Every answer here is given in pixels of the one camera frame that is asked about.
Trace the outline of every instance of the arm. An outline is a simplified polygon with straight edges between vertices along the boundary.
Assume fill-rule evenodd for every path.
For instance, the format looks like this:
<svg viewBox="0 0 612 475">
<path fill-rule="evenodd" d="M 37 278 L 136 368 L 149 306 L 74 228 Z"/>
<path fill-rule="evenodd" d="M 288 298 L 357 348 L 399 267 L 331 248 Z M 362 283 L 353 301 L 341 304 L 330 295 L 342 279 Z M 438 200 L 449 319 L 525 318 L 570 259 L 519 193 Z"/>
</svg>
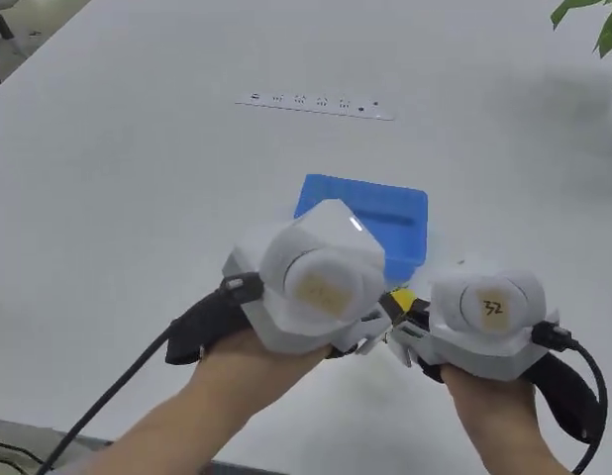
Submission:
<svg viewBox="0 0 612 475">
<path fill-rule="evenodd" d="M 101 452 L 88 475 L 194 475 L 257 412 L 279 399 L 330 348 L 267 351 L 253 331 L 220 341 L 189 384 Z"/>
<path fill-rule="evenodd" d="M 491 475 L 569 475 L 542 438 L 531 384 L 488 381 L 452 366 L 442 376 Z"/>
</svg>

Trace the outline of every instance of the person's right hand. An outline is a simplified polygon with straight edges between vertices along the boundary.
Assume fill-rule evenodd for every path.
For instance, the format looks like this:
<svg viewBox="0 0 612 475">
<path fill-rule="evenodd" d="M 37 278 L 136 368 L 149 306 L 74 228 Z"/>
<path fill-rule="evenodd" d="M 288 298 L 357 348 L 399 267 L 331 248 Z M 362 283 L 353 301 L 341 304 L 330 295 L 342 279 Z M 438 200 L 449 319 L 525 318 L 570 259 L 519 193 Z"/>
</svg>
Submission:
<svg viewBox="0 0 612 475">
<path fill-rule="evenodd" d="M 449 365 L 443 367 L 442 376 L 462 425 L 491 474 L 569 473 L 542 438 L 530 383 L 490 381 Z"/>
</svg>

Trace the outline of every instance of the cable connector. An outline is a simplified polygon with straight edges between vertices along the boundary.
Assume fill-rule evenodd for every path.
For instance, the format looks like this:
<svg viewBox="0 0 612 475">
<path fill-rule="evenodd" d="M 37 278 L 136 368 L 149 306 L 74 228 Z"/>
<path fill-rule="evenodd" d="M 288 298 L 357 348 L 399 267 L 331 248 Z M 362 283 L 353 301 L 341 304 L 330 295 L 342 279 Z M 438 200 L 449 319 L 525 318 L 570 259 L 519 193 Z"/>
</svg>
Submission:
<svg viewBox="0 0 612 475">
<path fill-rule="evenodd" d="M 576 345 L 576 340 L 572 338 L 570 330 L 551 322 L 539 322 L 533 326 L 531 341 L 554 351 L 564 351 Z"/>
<path fill-rule="evenodd" d="M 247 304 L 261 299 L 264 293 L 264 283 L 257 272 L 246 272 L 225 277 L 218 291 L 227 296 L 232 304 Z"/>
</svg>

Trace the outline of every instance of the blue box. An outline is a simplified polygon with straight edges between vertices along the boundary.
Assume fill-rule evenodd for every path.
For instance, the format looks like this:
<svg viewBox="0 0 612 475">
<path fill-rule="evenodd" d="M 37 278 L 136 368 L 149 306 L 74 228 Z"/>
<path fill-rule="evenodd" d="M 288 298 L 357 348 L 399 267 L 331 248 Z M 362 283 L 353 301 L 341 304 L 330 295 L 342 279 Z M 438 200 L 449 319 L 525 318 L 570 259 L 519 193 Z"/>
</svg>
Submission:
<svg viewBox="0 0 612 475">
<path fill-rule="evenodd" d="M 295 218 L 323 200 L 340 199 L 385 250 L 385 280 L 404 284 L 427 254 L 427 194 L 424 191 L 326 175 L 306 175 Z"/>
</svg>

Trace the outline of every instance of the person's left hand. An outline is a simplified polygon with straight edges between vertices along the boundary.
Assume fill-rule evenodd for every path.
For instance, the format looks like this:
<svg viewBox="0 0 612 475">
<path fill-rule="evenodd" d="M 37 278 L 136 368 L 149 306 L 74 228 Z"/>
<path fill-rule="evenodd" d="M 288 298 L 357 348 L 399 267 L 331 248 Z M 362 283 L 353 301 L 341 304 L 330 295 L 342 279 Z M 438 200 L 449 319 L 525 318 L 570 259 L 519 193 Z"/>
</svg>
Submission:
<svg viewBox="0 0 612 475">
<path fill-rule="evenodd" d="M 330 351 L 325 346 L 302 355 L 272 353 L 253 330 L 246 330 L 219 341 L 183 391 L 211 391 L 229 411 L 248 419 L 277 401 Z"/>
</svg>

